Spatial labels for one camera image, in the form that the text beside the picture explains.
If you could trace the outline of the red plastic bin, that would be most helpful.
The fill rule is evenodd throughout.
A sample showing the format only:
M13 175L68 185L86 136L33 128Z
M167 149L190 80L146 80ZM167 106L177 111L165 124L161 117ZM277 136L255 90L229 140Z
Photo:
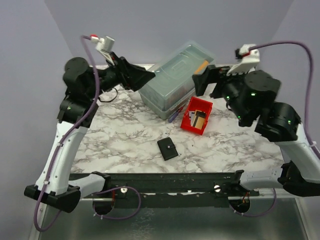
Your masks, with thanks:
M183 115L180 128L202 136L212 108L212 102L192 96Z

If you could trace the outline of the stack of credit cards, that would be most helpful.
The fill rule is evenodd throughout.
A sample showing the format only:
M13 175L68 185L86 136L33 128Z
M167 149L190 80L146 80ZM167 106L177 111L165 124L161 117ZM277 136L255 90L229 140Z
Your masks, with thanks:
M204 111L195 110L189 111L190 126L201 130L204 126L207 114Z

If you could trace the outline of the black card holder wallet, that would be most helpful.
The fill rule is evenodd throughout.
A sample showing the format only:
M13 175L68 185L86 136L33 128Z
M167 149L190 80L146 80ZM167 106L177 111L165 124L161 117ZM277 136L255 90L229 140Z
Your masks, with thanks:
M176 146L170 137L158 140L157 145L164 161L168 161L179 155Z

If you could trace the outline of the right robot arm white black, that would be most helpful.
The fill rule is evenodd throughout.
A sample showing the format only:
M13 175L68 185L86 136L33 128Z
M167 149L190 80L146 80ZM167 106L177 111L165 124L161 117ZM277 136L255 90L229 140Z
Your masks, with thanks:
M259 171L238 170L229 184L230 191L241 196L254 189L284 189L298 197L320 195L320 158L308 142L302 120L288 103L276 101L281 82L263 70L228 74L229 66L208 65L192 80L197 96L215 84L210 97L224 99L238 119L240 127L251 127L287 154L289 162L281 167Z

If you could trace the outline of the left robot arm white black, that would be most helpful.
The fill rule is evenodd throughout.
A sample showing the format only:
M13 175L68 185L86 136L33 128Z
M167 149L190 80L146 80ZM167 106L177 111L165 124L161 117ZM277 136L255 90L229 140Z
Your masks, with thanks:
M82 57L65 64L62 80L67 89L59 106L55 139L40 177L24 190L26 197L71 213L84 197L110 194L111 177L105 173L94 171L77 181L69 180L76 153L99 108L101 94L117 85L135 92L156 76L114 52L111 59L114 64L106 69L96 69Z

